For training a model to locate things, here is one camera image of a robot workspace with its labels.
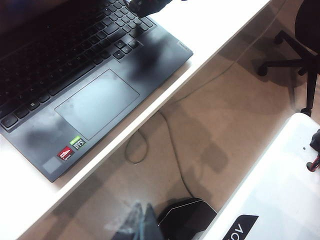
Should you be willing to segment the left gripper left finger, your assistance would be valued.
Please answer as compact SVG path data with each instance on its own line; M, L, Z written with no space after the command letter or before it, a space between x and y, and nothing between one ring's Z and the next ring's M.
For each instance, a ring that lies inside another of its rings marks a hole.
M139 232L139 225L143 219L142 205L135 203L124 222L115 232L112 240L133 240Z

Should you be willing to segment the finger of the taped black right gripper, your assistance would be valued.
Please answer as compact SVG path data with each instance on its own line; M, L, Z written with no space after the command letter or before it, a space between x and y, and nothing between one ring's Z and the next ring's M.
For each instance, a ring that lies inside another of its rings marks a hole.
M127 0L126 6L138 17L146 17L148 15L146 0Z

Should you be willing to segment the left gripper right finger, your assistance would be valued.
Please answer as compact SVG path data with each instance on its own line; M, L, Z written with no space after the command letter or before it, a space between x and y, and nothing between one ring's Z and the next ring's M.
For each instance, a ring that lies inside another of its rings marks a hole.
M162 231L158 226L154 209L150 203L146 206L144 215L144 239L145 240L162 240Z

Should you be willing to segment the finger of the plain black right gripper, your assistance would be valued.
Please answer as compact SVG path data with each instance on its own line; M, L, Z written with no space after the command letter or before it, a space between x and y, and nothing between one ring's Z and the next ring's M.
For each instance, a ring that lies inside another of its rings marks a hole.
M172 0L145 0L143 2L143 15L148 16L154 13L158 13L171 2Z

